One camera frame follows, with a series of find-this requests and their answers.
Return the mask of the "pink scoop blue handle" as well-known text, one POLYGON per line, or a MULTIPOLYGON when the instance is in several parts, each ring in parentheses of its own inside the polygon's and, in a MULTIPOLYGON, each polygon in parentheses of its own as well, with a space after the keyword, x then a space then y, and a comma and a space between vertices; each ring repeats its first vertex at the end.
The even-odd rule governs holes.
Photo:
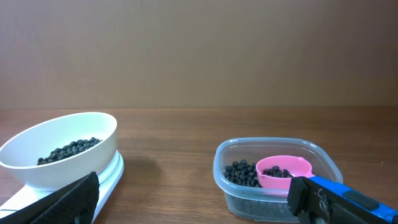
POLYGON ((256 170, 263 188, 288 190, 288 208, 300 223, 397 224, 397 210, 314 175, 311 163, 302 157, 267 157, 256 170))

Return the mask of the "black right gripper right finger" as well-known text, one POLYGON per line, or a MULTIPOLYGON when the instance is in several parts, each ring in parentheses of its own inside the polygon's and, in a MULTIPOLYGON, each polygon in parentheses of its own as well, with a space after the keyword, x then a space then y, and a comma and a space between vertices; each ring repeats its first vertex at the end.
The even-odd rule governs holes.
POLYGON ((394 209, 323 177, 294 177, 287 196, 300 223, 394 224, 394 209))

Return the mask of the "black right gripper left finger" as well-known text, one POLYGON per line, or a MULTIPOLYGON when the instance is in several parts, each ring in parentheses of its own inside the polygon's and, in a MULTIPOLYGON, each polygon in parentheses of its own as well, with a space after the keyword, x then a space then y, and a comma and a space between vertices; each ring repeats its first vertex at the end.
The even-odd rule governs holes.
POLYGON ((1 224, 91 224, 99 200, 95 171, 6 217, 1 224))

